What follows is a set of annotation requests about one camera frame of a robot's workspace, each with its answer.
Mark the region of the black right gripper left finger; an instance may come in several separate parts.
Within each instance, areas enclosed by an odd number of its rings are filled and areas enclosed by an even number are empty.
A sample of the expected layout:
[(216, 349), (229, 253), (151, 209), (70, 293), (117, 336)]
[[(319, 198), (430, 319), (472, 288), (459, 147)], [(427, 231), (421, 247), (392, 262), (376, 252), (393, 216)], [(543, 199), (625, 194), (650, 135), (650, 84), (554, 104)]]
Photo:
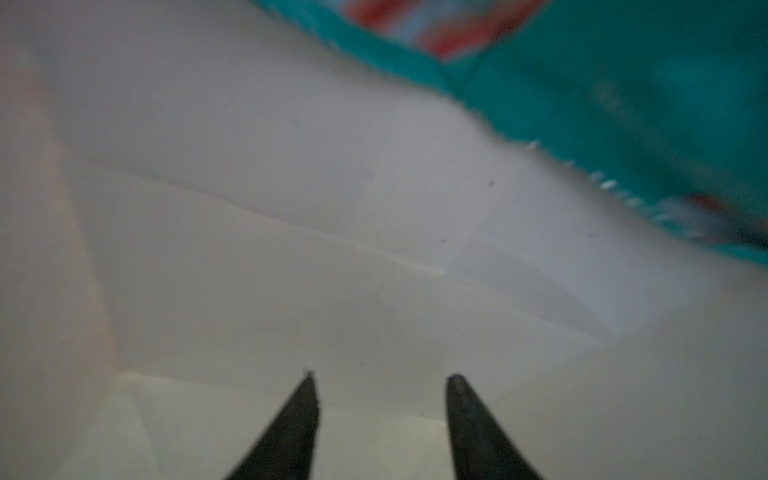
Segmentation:
[(319, 427), (317, 385), (308, 371), (226, 479), (310, 479)]

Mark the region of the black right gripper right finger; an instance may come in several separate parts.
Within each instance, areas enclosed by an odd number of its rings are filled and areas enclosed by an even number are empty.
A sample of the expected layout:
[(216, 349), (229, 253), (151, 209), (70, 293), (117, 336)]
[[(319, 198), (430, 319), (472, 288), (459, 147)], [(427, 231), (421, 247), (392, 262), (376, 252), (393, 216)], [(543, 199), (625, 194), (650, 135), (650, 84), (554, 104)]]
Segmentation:
[(465, 376), (446, 380), (448, 435), (457, 480), (541, 480)]

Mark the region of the blue checkered paper bag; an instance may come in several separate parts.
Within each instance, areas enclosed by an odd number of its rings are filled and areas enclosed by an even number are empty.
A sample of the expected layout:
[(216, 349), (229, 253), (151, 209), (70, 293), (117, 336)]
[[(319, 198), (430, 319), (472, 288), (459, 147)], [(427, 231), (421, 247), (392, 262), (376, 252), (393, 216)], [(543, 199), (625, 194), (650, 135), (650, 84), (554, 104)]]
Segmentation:
[(767, 270), (248, 1), (1, 5), (1, 475), (448, 479), (468, 377), (548, 479), (763, 479)]

